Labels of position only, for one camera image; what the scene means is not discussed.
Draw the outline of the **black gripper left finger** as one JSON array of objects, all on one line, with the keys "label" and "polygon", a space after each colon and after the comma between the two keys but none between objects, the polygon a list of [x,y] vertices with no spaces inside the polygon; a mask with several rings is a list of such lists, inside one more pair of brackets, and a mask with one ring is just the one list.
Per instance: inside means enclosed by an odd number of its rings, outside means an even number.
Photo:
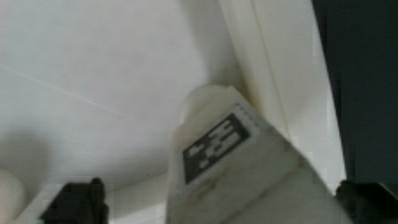
[{"label": "black gripper left finger", "polygon": [[50,186],[34,198],[24,218],[24,224],[109,224],[102,179]]}]

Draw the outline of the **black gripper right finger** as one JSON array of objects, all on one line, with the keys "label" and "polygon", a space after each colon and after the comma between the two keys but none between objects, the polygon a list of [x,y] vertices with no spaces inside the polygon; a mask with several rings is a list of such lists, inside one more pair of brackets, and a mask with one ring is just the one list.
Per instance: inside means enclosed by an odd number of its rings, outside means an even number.
[{"label": "black gripper right finger", "polygon": [[398,224],[398,188],[384,183],[340,183],[335,196],[354,224]]}]

